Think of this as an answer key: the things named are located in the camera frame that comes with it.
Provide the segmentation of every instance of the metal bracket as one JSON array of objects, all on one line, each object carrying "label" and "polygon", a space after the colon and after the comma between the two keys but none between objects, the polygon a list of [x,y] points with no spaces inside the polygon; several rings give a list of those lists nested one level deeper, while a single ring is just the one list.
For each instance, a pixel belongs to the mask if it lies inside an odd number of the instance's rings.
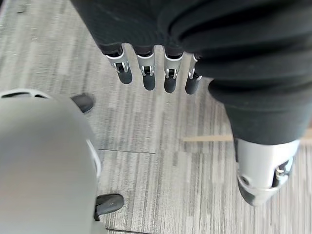
[{"label": "metal bracket", "polygon": [[152,53],[150,56],[144,57],[137,55],[138,66],[143,76],[152,76],[155,72],[155,54]]},{"label": "metal bracket", "polygon": [[176,79],[177,74],[180,70],[182,58],[183,55],[179,58],[169,58],[165,53],[165,66],[164,66],[165,78],[172,77],[173,79]]},{"label": "metal bracket", "polygon": [[195,57],[195,54],[191,58],[190,68],[189,68],[189,78],[190,79],[197,79],[201,80],[202,76],[198,75],[195,72],[195,64],[198,62],[198,60]]},{"label": "metal bracket", "polygon": [[129,70],[129,61],[126,51],[123,49],[122,54],[118,57],[111,57],[106,55],[112,67],[116,69],[118,73],[126,73]]}]

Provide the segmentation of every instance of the caster wheel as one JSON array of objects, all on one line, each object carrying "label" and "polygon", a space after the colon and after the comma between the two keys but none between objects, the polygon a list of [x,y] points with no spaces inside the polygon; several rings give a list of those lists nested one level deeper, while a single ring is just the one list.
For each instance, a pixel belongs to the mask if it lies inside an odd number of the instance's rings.
[{"label": "caster wheel", "polygon": [[153,90],[155,88],[155,75],[143,76],[143,84],[146,90]]},{"label": "caster wheel", "polygon": [[131,74],[130,68],[127,72],[118,73],[118,76],[119,76],[121,83],[123,84],[130,84],[132,81],[132,74]]},{"label": "caster wheel", "polygon": [[71,100],[83,113],[90,111],[94,106],[94,99],[89,94],[79,94],[71,97]]},{"label": "caster wheel", "polygon": [[176,79],[165,78],[164,87],[167,93],[172,93],[176,89]]},{"label": "caster wheel", "polygon": [[192,94],[196,93],[198,86],[199,86],[199,80],[187,78],[186,85],[185,85],[185,91],[187,94],[192,95]]},{"label": "caster wheel", "polygon": [[120,194],[100,195],[96,199],[94,219],[99,221],[99,216],[115,212],[124,205],[123,196]]}]

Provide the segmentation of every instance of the silver metal joint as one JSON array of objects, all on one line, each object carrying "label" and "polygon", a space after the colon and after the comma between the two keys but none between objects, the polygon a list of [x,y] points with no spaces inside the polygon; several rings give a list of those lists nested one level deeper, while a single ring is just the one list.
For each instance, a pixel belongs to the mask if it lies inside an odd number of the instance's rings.
[{"label": "silver metal joint", "polygon": [[237,140],[237,181],[250,205],[262,205],[288,180],[299,140],[279,145],[261,145]]},{"label": "silver metal joint", "polygon": [[179,58],[169,58],[165,53],[165,78],[173,78],[176,79],[177,74],[180,70],[180,65],[182,62],[183,55]]},{"label": "silver metal joint", "polygon": [[190,68],[189,68],[189,79],[197,79],[201,80],[202,76],[199,76],[195,73],[195,63],[197,63],[198,60],[196,59],[195,55],[191,58]]},{"label": "silver metal joint", "polygon": [[129,70],[129,61],[126,51],[123,49],[122,54],[118,57],[111,57],[106,55],[112,67],[116,69],[118,73],[126,73]]},{"label": "silver metal joint", "polygon": [[155,54],[152,53],[150,56],[144,57],[136,55],[139,69],[143,76],[152,76],[155,72]]}]

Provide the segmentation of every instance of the wooden stick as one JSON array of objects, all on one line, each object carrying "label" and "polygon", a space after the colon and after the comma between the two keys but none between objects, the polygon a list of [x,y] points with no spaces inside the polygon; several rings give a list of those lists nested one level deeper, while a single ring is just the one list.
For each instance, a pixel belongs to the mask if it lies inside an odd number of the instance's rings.
[{"label": "wooden stick", "polygon": [[[232,135],[212,135],[212,136],[193,136],[184,137],[185,142],[206,142],[206,141],[233,141]],[[312,142],[312,129],[308,129],[306,134],[302,137],[304,142]]]}]

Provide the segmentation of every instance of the black fingertip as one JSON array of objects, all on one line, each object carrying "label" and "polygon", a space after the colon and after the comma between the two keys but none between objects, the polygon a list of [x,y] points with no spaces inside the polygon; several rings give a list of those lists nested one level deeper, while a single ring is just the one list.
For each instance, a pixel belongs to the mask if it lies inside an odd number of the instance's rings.
[{"label": "black fingertip", "polygon": [[187,94],[192,95],[196,93],[199,86],[199,80],[187,78],[185,84],[185,91]]},{"label": "black fingertip", "polygon": [[143,84],[146,90],[153,90],[155,88],[155,75],[143,76]]},{"label": "black fingertip", "polygon": [[130,68],[129,68],[128,72],[118,73],[118,76],[119,76],[121,83],[123,83],[123,84],[130,84],[132,81],[132,74],[131,74]]},{"label": "black fingertip", "polygon": [[165,78],[164,87],[167,93],[172,93],[176,89],[176,79]]}]

